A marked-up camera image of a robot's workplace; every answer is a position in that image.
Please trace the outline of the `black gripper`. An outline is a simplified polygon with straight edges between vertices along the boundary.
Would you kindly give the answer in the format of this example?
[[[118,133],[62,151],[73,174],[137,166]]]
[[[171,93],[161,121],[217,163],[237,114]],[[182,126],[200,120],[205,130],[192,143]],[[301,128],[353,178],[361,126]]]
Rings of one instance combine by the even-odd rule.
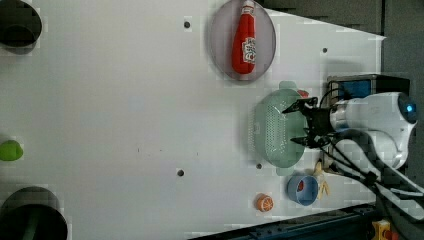
[[[291,138],[291,141],[304,147],[324,147],[330,144],[330,135],[334,129],[330,122],[329,108],[316,108],[318,98],[297,99],[283,114],[300,111],[305,116],[308,127],[305,137]]]

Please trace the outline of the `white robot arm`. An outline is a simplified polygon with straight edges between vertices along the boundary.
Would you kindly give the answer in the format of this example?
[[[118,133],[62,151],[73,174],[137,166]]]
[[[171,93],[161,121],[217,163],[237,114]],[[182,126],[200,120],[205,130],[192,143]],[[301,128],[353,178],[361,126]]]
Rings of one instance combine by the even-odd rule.
[[[423,221],[423,188],[399,171],[408,158],[417,124],[414,101],[402,92],[342,99],[319,107],[318,99],[301,98],[284,109],[306,118],[303,137],[294,143],[319,149],[336,172],[367,187],[413,223]]]

